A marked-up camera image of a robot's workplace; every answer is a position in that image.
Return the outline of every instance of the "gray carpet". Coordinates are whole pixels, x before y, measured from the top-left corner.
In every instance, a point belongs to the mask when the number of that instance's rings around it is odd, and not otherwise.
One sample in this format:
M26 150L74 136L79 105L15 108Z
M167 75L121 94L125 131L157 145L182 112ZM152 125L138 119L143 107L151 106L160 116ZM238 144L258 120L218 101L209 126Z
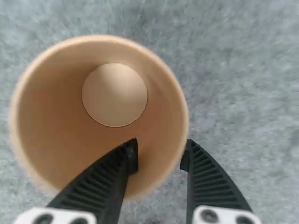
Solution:
M190 110L189 137L225 168L265 224L299 219L296 0L0 0L0 223L51 195L17 166L7 114L18 77L70 37L113 34L160 55ZM186 174L126 203L120 224L184 224Z

